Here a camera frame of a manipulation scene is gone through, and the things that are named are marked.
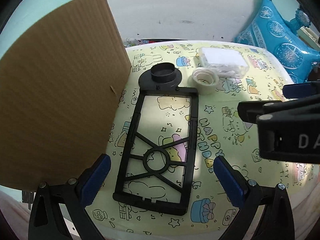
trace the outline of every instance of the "patterned tablecloth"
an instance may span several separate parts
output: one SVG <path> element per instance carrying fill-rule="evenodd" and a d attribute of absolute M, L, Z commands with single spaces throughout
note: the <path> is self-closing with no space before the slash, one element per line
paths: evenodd
<path fill-rule="evenodd" d="M 238 50 L 250 70 L 243 79 L 220 78 L 215 93 L 199 96 L 196 161 L 187 214 L 167 215 L 114 201 L 112 194 L 118 167 L 139 94 L 139 76 L 156 63 L 171 62 L 182 72 L 180 86 L 189 86 L 188 78 L 199 66 L 197 52 L 200 47 Z M 143 235 L 177 236 L 225 230 L 238 209 L 231 205 L 213 172 L 213 160 L 219 155 L 223 155 L 246 179 L 255 179 L 260 185 L 271 187 L 281 182 L 289 195 L 315 183 L 318 165 L 261 159 L 256 125 L 244 123 L 239 118 L 239 101 L 286 100 L 281 91 L 289 82 L 288 76 L 284 70 L 281 73 L 277 70 L 278 65 L 268 52 L 241 44 L 214 41 L 153 43 L 127 48 L 127 52 L 132 63 L 131 74 L 120 98 L 106 150 L 111 157 L 112 168 L 93 204 L 86 208 L 96 224 Z M 188 133 L 189 106 L 185 98 L 147 97 L 138 132 L 158 145 L 185 137 Z M 143 155 L 148 148 L 137 138 L 132 153 Z M 172 160 L 186 158 L 183 144 L 167 151 Z M 148 164 L 154 169 L 161 168 L 164 165 L 161 154 L 150 155 Z M 143 171 L 141 161 L 130 161 L 128 175 Z M 163 175 L 180 185 L 183 169 L 170 166 Z M 180 198 L 177 191 L 153 176 L 125 184 L 124 191 L 156 200 L 179 202 Z"/>

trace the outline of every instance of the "clear tape roll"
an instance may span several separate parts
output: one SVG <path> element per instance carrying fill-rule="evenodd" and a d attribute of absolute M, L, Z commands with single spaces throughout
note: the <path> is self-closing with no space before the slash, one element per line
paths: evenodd
<path fill-rule="evenodd" d="M 214 70 L 199 67 L 192 73 L 192 86 L 198 90 L 199 95 L 210 95 L 215 92 L 219 77 Z"/>

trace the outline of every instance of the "black plastic frame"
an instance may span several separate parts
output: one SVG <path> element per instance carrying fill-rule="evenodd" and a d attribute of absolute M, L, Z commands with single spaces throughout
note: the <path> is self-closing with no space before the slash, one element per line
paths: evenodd
<path fill-rule="evenodd" d="M 141 117 L 141 109 L 143 106 L 145 96 L 177 96 L 177 97 L 189 97 L 190 98 L 190 120 L 189 120 L 189 131 L 188 136 L 182 138 L 181 140 L 165 144 L 162 146 L 158 146 L 142 134 L 137 132 L 140 117 Z M 125 141 L 124 150 L 122 153 L 122 159 L 119 166 L 119 172 L 116 182 L 115 191 L 113 193 L 113 199 L 119 201 L 121 203 L 125 203 L 131 206 L 135 206 L 142 209 L 147 209 L 150 211 L 166 213 L 170 215 L 182 216 L 187 213 L 191 188 L 192 188 L 192 179 L 193 179 L 193 170 L 194 163 L 196 157 L 196 140 L 197 140 L 197 128 L 198 128 L 198 92 L 195 88 L 187 88 L 187 87 L 176 87 L 175 90 L 142 90 L 140 89 L 139 97 L 132 115 L 131 124 L 129 127 L 127 139 Z M 148 145 L 150 145 L 150 149 L 143 155 L 133 155 L 131 154 L 131 149 L 133 147 L 133 143 L 135 138 L 138 137 Z M 177 162 L 171 161 L 168 152 L 165 150 L 166 148 L 188 142 L 187 149 L 187 159 L 185 162 Z M 147 165 L 147 158 L 151 152 L 159 151 L 163 153 L 166 157 L 166 164 L 160 170 L 152 170 Z M 126 176 L 129 159 L 137 159 L 143 162 L 144 168 L 146 169 L 145 173 Z M 169 165 L 183 166 L 184 170 L 184 180 L 182 187 L 174 184 L 161 174 L 165 172 Z M 166 202 L 161 200 L 156 200 L 156 202 L 152 202 L 150 198 L 142 199 L 142 196 L 133 195 L 123 191 L 124 183 L 127 181 L 131 181 L 134 179 L 142 179 L 148 176 L 156 176 L 158 179 L 162 180 L 175 190 L 181 193 L 180 202 Z"/>

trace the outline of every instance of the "brown cardboard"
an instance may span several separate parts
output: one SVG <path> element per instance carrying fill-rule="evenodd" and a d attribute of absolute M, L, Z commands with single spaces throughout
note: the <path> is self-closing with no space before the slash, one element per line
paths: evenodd
<path fill-rule="evenodd" d="M 130 72 L 107 0 L 44 16 L 0 60 L 0 184 L 36 191 L 105 153 Z"/>

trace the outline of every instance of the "blue balloon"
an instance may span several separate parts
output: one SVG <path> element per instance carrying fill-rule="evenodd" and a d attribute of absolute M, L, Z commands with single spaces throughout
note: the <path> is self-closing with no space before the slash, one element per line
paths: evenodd
<path fill-rule="evenodd" d="M 272 0 L 262 0 L 252 23 L 236 38 L 236 43 L 267 49 L 284 66 L 295 83 L 305 82 L 312 68 L 320 62 L 320 53 L 297 36 L 302 26 L 309 27 L 308 16 L 297 9 L 295 18 L 284 20 Z"/>

